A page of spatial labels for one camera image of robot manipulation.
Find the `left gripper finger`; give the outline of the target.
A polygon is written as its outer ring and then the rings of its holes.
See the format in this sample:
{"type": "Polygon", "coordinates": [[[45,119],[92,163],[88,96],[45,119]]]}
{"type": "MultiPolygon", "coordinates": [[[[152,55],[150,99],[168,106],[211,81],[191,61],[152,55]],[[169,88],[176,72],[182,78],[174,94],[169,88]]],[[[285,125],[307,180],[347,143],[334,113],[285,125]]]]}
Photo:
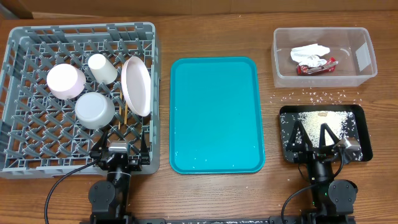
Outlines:
{"type": "Polygon", "coordinates": [[[149,155],[149,151],[147,149],[147,144],[146,144],[146,140],[145,140],[145,131],[141,131],[140,154],[142,156],[148,156],[149,155]]]}
{"type": "Polygon", "coordinates": [[[91,148],[92,152],[101,152],[107,146],[108,131],[104,131],[100,139],[91,148]]]}

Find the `grey bowl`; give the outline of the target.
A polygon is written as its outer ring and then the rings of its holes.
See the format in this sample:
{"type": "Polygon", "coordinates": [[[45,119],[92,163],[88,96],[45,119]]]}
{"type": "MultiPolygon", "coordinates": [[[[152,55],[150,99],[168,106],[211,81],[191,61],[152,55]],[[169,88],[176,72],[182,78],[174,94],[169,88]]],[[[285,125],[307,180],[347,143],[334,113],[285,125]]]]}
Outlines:
{"type": "Polygon", "coordinates": [[[80,124],[88,129],[100,129],[114,117],[113,101],[97,92],[85,93],[77,100],[75,114],[80,124]]]}

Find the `wooden chopstick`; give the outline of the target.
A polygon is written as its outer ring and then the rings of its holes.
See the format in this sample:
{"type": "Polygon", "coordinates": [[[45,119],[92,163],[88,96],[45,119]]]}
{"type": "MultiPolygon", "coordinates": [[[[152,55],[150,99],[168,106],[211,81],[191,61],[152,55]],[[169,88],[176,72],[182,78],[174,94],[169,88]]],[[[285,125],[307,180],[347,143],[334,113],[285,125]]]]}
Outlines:
{"type": "Polygon", "coordinates": [[[127,125],[127,116],[128,116],[128,105],[125,102],[125,109],[124,109],[124,124],[127,125]]]}
{"type": "MultiPolygon", "coordinates": [[[[120,117],[122,116],[122,112],[123,112],[123,108],[122,108],[122,104],[123,104],[123,93],[122,93],[122,91],[120,90],[120,92],[119,92],[119,97],[120,97],[120,100],[121,100],[121,103],[119,104],[119,115],[120,115],[120,117]]],[[[120,130],[121,129],[121,122],[120,122],[120,120],[118,121],[118,129],[120,130]]]]}

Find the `large white plate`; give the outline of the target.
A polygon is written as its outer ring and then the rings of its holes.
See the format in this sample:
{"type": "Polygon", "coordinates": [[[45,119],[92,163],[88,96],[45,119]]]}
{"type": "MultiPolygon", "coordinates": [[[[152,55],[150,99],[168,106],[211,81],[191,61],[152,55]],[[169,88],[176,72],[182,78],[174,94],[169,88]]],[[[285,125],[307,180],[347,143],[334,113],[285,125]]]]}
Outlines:
{"type": "Polygon", "coordinates": [[[151,79],[144,62],[136,56],[129,58],[122,66],[121,86],[129,109],[145,117],[150,113],[151,79]]]}

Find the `white cup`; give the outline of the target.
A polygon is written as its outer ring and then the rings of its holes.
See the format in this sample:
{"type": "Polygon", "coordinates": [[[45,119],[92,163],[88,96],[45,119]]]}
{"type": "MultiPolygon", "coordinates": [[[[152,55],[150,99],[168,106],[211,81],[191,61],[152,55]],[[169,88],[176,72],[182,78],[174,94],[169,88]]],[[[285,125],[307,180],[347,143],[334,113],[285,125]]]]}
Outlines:
{"type": "Polygon", "coordinates": [[[102,54],[94,54],[88,59],[88,66],[98,83],[106,85],[117,79],[118,72],[113,64],[102,54]]]}

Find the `small pink plate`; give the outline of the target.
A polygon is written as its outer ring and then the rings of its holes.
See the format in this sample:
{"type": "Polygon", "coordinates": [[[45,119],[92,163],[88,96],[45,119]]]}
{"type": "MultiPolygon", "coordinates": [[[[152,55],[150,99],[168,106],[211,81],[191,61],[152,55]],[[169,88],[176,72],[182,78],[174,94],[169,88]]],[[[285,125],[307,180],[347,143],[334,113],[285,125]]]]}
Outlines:
{"type": "Polygon", "coordinates": [[[77,97],[83,91],[86,77],[76,67],[62,63],[50,69],[46,81],[56,98],[66,100],[77,97]]]}

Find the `red snack wrapper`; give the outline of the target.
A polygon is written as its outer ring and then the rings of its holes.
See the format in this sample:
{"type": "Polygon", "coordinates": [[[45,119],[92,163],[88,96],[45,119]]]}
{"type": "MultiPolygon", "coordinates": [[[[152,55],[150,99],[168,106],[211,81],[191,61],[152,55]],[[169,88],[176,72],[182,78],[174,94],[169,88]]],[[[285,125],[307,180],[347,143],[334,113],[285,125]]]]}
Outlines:
{"type": "Polygon", "coordinates": [[[321,65],[319,67],[308,67],[307,65],[298,65],[297,74],[301,76],[311,76],[311,75],[319,75],[322,73],[330,73],[335,70],[337,65],[338,61],[332,57],[327,61],[326,64],[321,65]]]}

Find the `white tissue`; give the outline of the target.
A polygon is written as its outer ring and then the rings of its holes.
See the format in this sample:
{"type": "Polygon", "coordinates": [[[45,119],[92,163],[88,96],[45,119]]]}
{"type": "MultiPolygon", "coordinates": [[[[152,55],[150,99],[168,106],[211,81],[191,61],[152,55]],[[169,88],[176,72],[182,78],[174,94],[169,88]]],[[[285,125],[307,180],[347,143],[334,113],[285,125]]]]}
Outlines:
{"type": "Polygon", "coordinates": [[[299,66],[320,67],[327,63],[327,60],[321,57],[330,53],[328,47],[310,44],[302,47],[293,48],[290,56],[299,66]]]}

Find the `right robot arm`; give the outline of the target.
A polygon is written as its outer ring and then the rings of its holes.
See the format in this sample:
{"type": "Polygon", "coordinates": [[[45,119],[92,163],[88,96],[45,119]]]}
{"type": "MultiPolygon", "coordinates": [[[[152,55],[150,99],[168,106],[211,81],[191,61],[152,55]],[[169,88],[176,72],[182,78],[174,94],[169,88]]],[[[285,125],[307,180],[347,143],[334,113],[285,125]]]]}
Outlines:
{"type": "Polygon", "coordinates": [[[319,147],[314,148],[302,122],[296,121],[286,150],[297,154],[295,163],[306,165],[309,186],[296,191],[284,202],[280,212],[282,223],[288,222],[285,218],[287,204],[306,190],[312,192],[315,208],[302,212],[294,219],[295,223],[353,223],[349,215],[354,210],[358,187],[350,180],[336,177],[351,159],[350,154],[360,149],[357,139],[338,139],[326,123],[320,126],[319,147]]]}

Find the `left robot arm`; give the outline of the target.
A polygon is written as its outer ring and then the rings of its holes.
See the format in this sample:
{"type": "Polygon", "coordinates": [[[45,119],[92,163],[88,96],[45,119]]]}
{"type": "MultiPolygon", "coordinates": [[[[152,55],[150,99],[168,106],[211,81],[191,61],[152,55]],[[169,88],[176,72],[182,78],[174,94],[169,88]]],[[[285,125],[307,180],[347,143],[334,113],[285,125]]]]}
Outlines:
{"type": "Polygon", "coordinates": [[[137,223],[127,211],[131,173],[140,172],[150,164],[145,134],[141,134],[141,146],[137,154],[130,154],[127,141],[108,142],[105,131],[90,151],[95,164],[107,172],[106,180],[92,185],[88,193],[91,203],[91,223],[137,223]]]}

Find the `grey dishwasher rack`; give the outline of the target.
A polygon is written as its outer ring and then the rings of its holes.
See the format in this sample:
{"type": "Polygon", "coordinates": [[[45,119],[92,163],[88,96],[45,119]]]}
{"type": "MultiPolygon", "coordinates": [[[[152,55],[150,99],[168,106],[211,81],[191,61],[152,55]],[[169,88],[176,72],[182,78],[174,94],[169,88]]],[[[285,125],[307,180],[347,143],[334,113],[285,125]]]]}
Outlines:
{"type": "Polygon", "coordinates": [[[93,166],[90,149],[102,135],[100,129],[83,127],[75,116],[76,98],[56,98],[46,78],[54,66],[67,63],[86,77],[83,91],[110,98],[116,112],[108,138],[125,140],[130,153],[141,146],[141,131],[150,155],[142,174],[153,174],[160,166],[159,84],[160,52],[155,25],[151,22],[24,26],[10,31],[1,69],[1,177],[6,179],[49,178],[76,170],[100,175],[93,166]],[[120,80],[98,83],[88,59],[104,55],[117,70],[130,57],[139,57],[151,79],[150,115],[141,117],[128,108],[124,124],[120,80]]]}

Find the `pile of spilled rice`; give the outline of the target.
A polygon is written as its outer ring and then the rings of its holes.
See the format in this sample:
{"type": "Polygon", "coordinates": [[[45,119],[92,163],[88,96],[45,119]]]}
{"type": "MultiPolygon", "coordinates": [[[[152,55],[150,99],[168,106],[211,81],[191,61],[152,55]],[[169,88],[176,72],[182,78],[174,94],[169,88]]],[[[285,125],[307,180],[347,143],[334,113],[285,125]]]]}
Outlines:
{"type": "Polygon", "coordinates": [[[303,89],[284,95],[276,92],[268,96],[269,104],[280,103],[282,107],[277,115],[280,127],[280,140],[283,158],[293,164],[291,152],[286,152],[294,123],[302,122],[314,147],[319,147],[320,126],[326,123],[338,139],[355,138],[360,143],[361,152],[355,162],[366,162],[373,158],[366,117],[357,102],[344,104],[345,91],[332,94],[328,91],[303,89]]]}

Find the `teal serving tray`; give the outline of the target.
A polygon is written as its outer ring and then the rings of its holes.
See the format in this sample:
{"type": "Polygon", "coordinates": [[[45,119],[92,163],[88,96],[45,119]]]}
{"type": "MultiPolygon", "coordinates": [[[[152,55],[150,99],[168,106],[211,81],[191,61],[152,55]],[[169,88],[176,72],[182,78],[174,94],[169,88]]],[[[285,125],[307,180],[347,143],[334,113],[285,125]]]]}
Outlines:
{"type": "Polygon", "coordinates": [[[255,173],[266,161],[249,57],[181,58],[170,71],[169,162],[179,174],[255,173]]]}

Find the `clear plastic bin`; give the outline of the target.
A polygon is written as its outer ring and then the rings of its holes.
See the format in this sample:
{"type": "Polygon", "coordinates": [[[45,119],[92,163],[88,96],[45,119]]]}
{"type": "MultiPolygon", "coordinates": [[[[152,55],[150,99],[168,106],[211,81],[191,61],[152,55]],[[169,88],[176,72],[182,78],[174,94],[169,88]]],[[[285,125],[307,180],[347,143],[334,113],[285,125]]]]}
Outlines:
{"type": "Polygon", "coordinates": [[[274,85],[277,88],[359,86],[377,75],[377,62],[369,32],[362,27],[295,27],[274,31],[271,47],[274,85]],[[291,51],[308,45],[330,51],[321,59],[333,66],[304,74],[291,51]]]}

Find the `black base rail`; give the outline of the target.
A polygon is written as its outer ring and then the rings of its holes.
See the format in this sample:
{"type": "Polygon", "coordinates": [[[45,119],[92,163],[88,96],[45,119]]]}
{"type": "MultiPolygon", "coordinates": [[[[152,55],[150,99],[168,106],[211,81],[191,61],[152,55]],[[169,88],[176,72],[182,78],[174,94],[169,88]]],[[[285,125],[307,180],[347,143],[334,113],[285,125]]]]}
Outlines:
{"type": "Polygon", "coordinates": [[[269,218],[261,219],[190,219],[190,220],[166,220],[164,218],[143,218],[137,219],[138,224],[301,224],[302,219],[300,216],[285,216],[284,222],[280,216],[270,216],[269,218]]]}

